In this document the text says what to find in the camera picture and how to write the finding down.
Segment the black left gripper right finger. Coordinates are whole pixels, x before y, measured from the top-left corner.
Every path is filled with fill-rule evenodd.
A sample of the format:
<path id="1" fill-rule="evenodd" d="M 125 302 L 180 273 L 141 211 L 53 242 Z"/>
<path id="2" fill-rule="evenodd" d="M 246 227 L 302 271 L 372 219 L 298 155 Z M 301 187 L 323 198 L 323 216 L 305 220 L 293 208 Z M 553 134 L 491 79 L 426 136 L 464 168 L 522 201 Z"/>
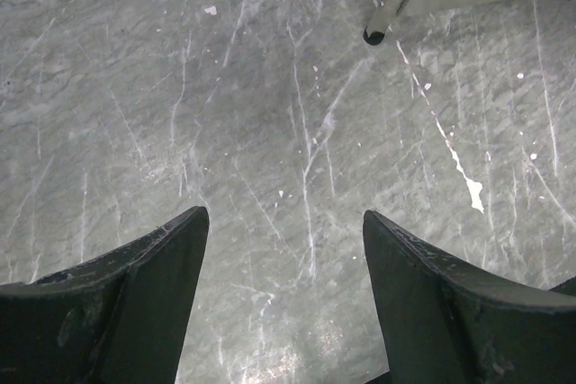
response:
<path id="1" fill-rule="evenodd" d="M 368 210 L 364 253 L 388 371 L 377 383 L 573 383 L 575 280 L 507 280 Z"/>

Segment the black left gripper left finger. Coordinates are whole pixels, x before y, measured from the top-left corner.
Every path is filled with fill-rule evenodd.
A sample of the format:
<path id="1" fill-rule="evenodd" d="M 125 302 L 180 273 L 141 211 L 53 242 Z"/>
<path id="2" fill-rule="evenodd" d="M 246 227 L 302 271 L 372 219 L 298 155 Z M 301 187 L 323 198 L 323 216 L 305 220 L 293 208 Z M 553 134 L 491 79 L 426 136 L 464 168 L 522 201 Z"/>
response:
<path id="1" fill-rule="evenodd" d="M 3 285 L 2 382 L 174 382 L 209 225 L 193 207 L 90 261 Z"/>

